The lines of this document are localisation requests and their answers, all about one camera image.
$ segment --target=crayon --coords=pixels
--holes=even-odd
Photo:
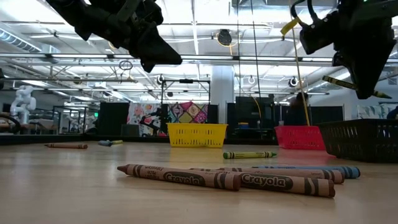
[[[241,187],[240,176],[235,174],[220,174],[219,172],[202,172],[197,170],[137,164],[119,166],[118,170],[133,177],[163,180],[179,184],[190,184],[225,190],[239,190]]]
[[[248,172],[252,174],[274,174],[287,175],[293,177],[309,177],[316,179],[331,180],[335,184],[344,182],[344,175],[338,170],[305,170],[305,169],[257,169],[257,168],[238,168],[238,167],[223,167],[219,170]]]
[[[63,148],[63,149],[87,149],[87,144],[64,144],[64,143],[51,143],[45,144],[44,146],[52,148]]]
[[[106,140],[106,141],[101,140],[101,141],[98,142],[98,144],[100,146],[112,146],[113,145],[113,143],[111,141],[109,141],[109,140]]]
[[[224,152],[224,159],[268,158],[274,157],[274,152]]]
[[[112,141],[112,144],[123,144],[123,140]]]
[[[272,174],[251,174],[246,172],[233,172],[226,170],[212,170],[191,168],[203,172],[219,172],[220,174],[236,174],[241,177],[242,187],[295,194],[313,195],[319,197],[334,197],[335,185],[331,180],[307,177],[292,177]]]
[[[252,168],[267,169],[321,169],[321,170],[338,170],[344,174],[346,179],[355,179],[361,175],[361,171],[357,167],[348,166],[256,166]]]

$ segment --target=wooden table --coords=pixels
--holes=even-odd
[[[168,144],[88,142],[87,150],[41,144],[0,147],[0,223],[397,223],[398,166],[366,164],[314,151],[272,159],[224,160],[224,151],[277,147],[170,148]],[[351,165],[362,176],[336,185],[336,197],[241,189],[239,192],[128,177],[127,163],[179,168],[259,164]]]

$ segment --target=white humanoid robot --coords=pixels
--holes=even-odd
[[[32,97],[33,87],[20,86],[16,98],[11,104],[10,115],[17,119],[20,124],[29,123],[29,111],[36,109],[36,99]]]

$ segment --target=brown crayon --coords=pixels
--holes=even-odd
[[[118,170],[133,177],[163,180],[179,184],[198,185],[226,190],[239,190],[241,187],[239,174],[221,174],[220,172],[201,172],[196,170],[137,164],[119,166]]]
[[[296,194],[313,195],[320,197],[334,197],[335,185],[331,180],[315,179],[307,177],[291,177],[272,174],[250,174],[246,172],[234,172],[227,170],[213,170],[191,168],[202,172],[219,172],[220,174],[236,174],[241,177],[242,187],[251,189],[271,190],[278,192],[290,192]]]
[[[44,146],[63,149],[87,149],[87,144],[64,144],[64,143],[51,143]]]
[[[223,167],[219,170],[248,172],[251,174],[274,174],[287,175],[293,177],[308,177],[316,179],[332,180],[335,184],[344,182],[344,175],[338,170],[308,170],[308,169],[257,169],[257,168],[238,168],[238,167]]]

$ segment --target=yellow-green crayon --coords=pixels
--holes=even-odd
[[[123,144],[123,140],[112,141],[112,144]]]
[[[269,158],[277,154],[274,152],[224,152],[224,159]]]

